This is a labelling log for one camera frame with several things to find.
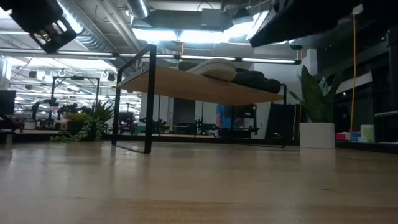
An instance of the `dark cushion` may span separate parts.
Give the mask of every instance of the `dark cushion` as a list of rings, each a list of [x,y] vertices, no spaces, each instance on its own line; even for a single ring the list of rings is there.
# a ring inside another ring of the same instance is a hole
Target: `dark cushion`
[[[258,71],[239,72],[231,82],[270,93],[278,93],[280,91],[280,82],[278,80],[269,80],[264,77],[262,72]]]

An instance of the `person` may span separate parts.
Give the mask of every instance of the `person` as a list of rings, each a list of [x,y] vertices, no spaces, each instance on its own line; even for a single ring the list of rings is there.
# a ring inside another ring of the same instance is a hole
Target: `person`
[[[235,119],[234,127],[236,127],[236,122],[239,118]],[[216,125],[219,130],[219,136],[222,138],[227,137],[229,130],[231,129],[231,121],[232,118],[226,115],[226,106],[225,105],[217,105],[216,108]]]

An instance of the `white container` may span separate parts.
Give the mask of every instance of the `white container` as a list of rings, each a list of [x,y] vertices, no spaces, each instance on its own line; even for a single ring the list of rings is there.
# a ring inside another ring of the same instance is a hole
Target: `white container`
[[[366,137],[368,142],[374,143],[374,125],[361,125],[361,137]]]
[[[33,121],[25,121],[24,129],[35,129],[36,122]]]
[[[335,124],[300,123],[300,146],[315,149],[335,149]]]

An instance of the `black speaker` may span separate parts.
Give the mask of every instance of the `black speaker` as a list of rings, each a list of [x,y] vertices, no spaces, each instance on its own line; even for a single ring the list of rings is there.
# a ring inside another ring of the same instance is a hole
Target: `black speaker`
[[[36,76],[37,76],[37,71],[30,71],[29,72],[29,77],[36,78]]]

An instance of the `ceiling duct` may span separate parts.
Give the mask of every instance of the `ceiling duct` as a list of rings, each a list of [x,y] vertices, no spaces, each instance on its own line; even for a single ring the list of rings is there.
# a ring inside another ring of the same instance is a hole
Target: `ceiling duct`
[[[93,21],[76,5],[73,0],[58,0],[63,10],[68,11],[71,16],[83,28],[83,31],[76,37],[81,45],[94,52],[115,52],[116,48],[102,34],[102,32],[94,25]],[[126,62],[120,58],[116,60],[107,60],[108,63],[121,68]]]
[[[126,0],[130,15],[137,19],[146,18],[150,13],[150,6],[147,0]]]

